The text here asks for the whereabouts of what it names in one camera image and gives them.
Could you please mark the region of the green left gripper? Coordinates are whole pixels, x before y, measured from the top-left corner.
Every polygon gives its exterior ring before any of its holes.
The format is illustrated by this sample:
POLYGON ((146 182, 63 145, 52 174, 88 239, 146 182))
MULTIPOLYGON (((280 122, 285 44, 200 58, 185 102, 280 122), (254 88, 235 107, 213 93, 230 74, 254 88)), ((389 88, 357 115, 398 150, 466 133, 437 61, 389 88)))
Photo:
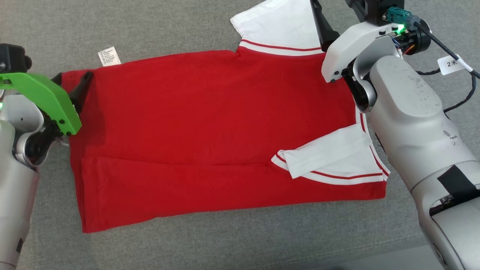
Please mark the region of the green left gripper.
POLYGON ((90 83, 94 77, 91 71, 86 72, 79 79, 79 83, 67 92, 61 88, 62 73, 52 79, 35 73, 15 72, 2 73, 1 88, 14 89, 33 102, 59 125, 62 133, 75 135, 82 123, 77 112, 81 112, 89 92, 90 83))

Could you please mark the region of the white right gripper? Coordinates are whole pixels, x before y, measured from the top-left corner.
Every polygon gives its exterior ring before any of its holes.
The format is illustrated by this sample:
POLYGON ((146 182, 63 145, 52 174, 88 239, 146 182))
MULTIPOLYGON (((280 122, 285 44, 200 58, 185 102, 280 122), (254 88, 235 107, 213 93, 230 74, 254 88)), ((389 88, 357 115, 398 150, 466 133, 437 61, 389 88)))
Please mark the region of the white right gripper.
POLYGON ((318 0, 311 0, 314 22, 322 51, 327 51, 322 63, 325 82, 341 78, 341 71, 354 61, 356 79, 364 79, 374 63, 383 56, 403 58, 391 32, 397 24, 375 26, 367 21, 368 4, 365 0, 345 0, 358 18, 359 24, 349 27, 343 34, 332 29, 318 0))

